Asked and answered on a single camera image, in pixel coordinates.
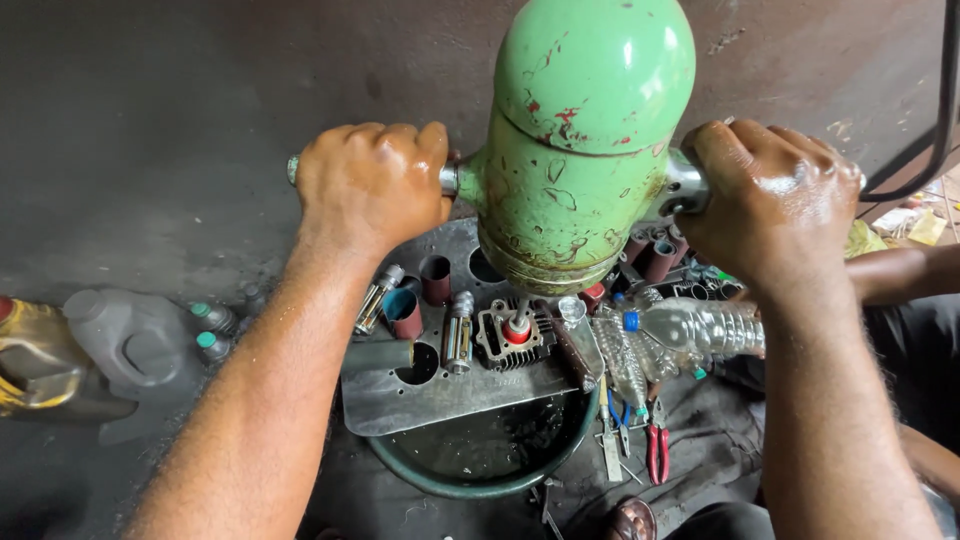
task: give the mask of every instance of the blue-handled pliers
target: blue-handled pliers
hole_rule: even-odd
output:
[[[613,422],[616,424],[617,430],[620,432],[620,444],[623,445],[623,454],[630,457],[630,404],[626,400],[623,401],[623,416],[620,416],[616,413],[616,410],[613,408],[613,392],[607,388],[607,407],[610,409],[610,415],[613,417]]]

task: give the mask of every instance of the left hand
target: left hand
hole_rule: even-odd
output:
[[[440,189],[446,128],[367,123],[320,134],[300,154],[301,235],[380,261],[397,245],[441,225],[453,201]]]

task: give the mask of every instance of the dark wall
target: dark wall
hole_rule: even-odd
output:
[[[481,144],[520,1],[0,4],[0,293],[230,299],[299,219],[286,158],[364,120]],[[878,170],[933,124],[942,2],[687,0],[679,133],[753,117]]]

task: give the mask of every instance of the black cable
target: black cable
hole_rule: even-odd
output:
[[[861,203],[886,203],[908,197],[927,185],[944,166],[953,149],[953,127],[957,118],[957,71],[960,61],[960,40],[957,21],[960,19],[960,0],[947,0],[944,13],[944,44],[940,55],[940,98],[937,124],[933,130],[933,153],[924,170],[910,182],[885,193],[872,193],[884,180],[874,177],[860,193]]]

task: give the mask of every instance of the sandal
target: sandal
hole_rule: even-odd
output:
[[[657,540],[654,512],[638,497],[627,499],[613,511],[612,528],[623,540]]]

